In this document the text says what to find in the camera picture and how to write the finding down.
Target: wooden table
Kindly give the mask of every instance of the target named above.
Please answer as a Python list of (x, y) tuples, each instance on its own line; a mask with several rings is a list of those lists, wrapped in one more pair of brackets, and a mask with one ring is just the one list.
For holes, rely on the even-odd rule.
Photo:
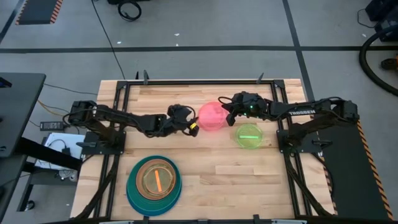
[[(289, 103), (305, 101), (299, 79), (286, 79)], [(102, 81), (97, 103), (112, 107), (117, 81)], [(193, 107), (196, 112), (219, 96), (232, 97), (247, 91), (272, 99), (271, 88), (264, 85), (148, 85), (134, 86), (129, 94), (128, 112), (134, 114), (166, 113), (170, 105)], [(293, 122), (306, 122), (309, 116), (296, 116)], [(258, 125), (264, 132), (259, 149), (241, 149), (234, 132), (242, 124)], [(130, 171), (141, 159), (154, 154), (173, 160), (182, 175), (182, 194), (176, 206), (152, 220), (293, 218), (284, 158), (279, 152), (276, 122), (237, 118), (233, 127), (219, 131), (201, 130), (196, 138), (182, 133), (166, 138), (146, 138), (127, 127), (126, 149), (120, 158), (112, 220), (142, 220), (126, 197)], [(301, 156), (308, 188), (330, 213), (334, 213), (323, 166), (311, 155)], [(83, 164), (71, 217), (78, 215), (98, 188), (103, 156), (93, 156)], [(300, 191), (300, 211), (304, 214)], [(101, 215), (104, 215), (105, 192)]]

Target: green bowl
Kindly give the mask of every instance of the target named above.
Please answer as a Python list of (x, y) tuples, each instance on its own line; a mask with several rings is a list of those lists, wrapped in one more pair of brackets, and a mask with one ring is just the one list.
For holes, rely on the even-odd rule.
[[(136, 185), (136, 175), (138, 173), (138, 170), (141, 168), (142, 165), (144, 165), (146, 162), (152, 159), (163, 159), (167, 161), (172, 165), (176, 175), (175, 187), (166, 197), (160, 200), (150, 200), (148, 198), (145, 198), (139, 193)], [(132, 168), (130, 176), (127, 180), (126, 194), (130, 205), (133, 207), (135, 211), (146, 216), (156, 216), (169, 211), (177, 203), (177, 200), (181, 194), (181, 189), (182, 189), (182, 180), (177, 166), (170, 159), (166, 157), (149, 156), (139, 161), (134, 166), (134, 168)]]
[(262, 143), (262, 131), (254, 124), (244, 124), (235, 132), (238, 144), (244, 149), (257, 149)]

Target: black table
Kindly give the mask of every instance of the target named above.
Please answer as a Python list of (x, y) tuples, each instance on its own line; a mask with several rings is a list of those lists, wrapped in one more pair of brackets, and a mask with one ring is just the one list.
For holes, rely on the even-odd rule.
[(0, 88), (0, 221), (14, 193), (22, 171), (36, 172), (38, 168), (26, 162), (32, 156), (56, 165), (80, 170), (81, 160), (49, 149), (23, 138), (36, 101), (43, 88), (45, 75), (39, 73), (0, 73), (12, 83), (11, 88)]

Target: concrete floor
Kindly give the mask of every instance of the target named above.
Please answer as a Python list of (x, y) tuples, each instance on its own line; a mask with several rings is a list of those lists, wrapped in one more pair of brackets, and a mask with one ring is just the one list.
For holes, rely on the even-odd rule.
[[(0, 0), (0, 29), (10, 18), (18, 0)], [(118, 47), (183, 46), (294, 46), (288, 19), (289, 4), (301, 46), (360, 46), (374, 33), (356, 23), (356, 11), (369, 0), (151, 0), (140, 2), (142, 17), (133, 23), (122, 20), (115, 6), (106, 0), (95, 2), (111, 43)], [(37, 72), (47, 75), (46, 83), (74, 90), (97, 92), (101, 80), (122, 79), (121, 71), (109, 52), (12, 54), (12, 49), (108, 48), (90, 0), (67, 0), (55, 24), (16, 26), (14, 21), (0, 39), (0, 72)], [(376, 41), (373, 45), (385, 45)], [(398, 86), (396, 73), (383, 72), (378, 63), (395, 52), (370, 52), (369, 63), (389, 83)], [(303, 78), (293, 50), (161, 51), (116, 53), (127, 79), (146, 69), (156, 78)], [(303, 52), (316, 99), (340, 96), (359, 106), (361, 122), (391, 209), (398, 214), (398, 159), (395, 146), (398, 125), (395, 111), (398, 99), (375, 84), (362, 72), (358, 52)], [(70, 93), (45, 86), (40, 100), (69, 110), (75, 100), (94, 100), (94, 96)], [(36, 106), (31, 121), (57, 121)], [(24, 136), (41, 142), (48, 133), (31, 124)], [(42, 223), (66, 220), (75, 193), (74, 187), (35, 187), (31, 199), (37, 207), (16, 212), (25, 179), (21, 179), (3, 223)]]

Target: orange stick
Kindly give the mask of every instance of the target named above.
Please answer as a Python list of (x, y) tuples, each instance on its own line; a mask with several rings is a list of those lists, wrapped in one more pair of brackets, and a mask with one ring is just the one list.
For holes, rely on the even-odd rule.
[(156, 176), (157, 191), (162, 192), (162, 186), (160, 184), (160, 179), (159, 179), (159, 172), (157, 170), (155, 170), (155, 176)]

